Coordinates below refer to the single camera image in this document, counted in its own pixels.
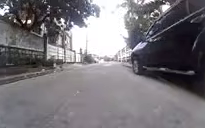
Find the car body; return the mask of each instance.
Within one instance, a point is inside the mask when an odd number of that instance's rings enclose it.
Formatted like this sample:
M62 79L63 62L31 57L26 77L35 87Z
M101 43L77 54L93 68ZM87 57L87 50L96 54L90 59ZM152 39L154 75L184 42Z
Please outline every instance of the car body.
M137 74L156 69L205 81L205 0L178 0L149 28L131 60Z
M196 10L191 10L191 6L187 5L191 1L196 3L196 0L178 1L162 15L147 32L146 40L133 49L132 58L138 58L140 63L147 67L196 71L199 66L199 52L205 49L204 42L197 44L198 38L201 38L205 31L205 12L195 18L188 18L182 22L181 20L205 5L200 6L200 2L197 2L199 6Z

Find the sidewalk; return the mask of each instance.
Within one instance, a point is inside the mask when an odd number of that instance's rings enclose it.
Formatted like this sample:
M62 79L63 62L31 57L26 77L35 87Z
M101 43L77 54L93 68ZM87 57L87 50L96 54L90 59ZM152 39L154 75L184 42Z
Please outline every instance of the sidewalk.
M79 66L81 66L81 64L63 64L63 65L57 65L56 68L52 68L52 67L33 68L30 66L0 68L0 85L8 84L19 80L28 79L28 78L33 78L37 76L42 76L54 72L59 72L67 69L72 69L74 67L79 67Z

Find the road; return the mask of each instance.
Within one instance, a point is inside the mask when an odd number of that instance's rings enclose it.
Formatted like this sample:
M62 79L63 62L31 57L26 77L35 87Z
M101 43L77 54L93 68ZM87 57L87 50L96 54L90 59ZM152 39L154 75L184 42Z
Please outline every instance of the road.
M0 86L0 128L205 128L205 100L93 64Z

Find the dark car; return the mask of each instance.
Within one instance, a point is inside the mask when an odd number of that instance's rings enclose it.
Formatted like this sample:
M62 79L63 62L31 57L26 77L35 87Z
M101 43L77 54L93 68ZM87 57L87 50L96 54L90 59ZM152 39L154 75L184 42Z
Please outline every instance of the dark car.
M133 49L133 71L193 75L205 87L205 0L178 0Z

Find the white wall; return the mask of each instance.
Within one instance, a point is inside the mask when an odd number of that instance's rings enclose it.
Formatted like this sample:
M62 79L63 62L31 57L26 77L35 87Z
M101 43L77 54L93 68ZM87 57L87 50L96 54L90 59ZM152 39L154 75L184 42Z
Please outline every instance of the white wall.
M0 45L44 51L43 37L0 19Z

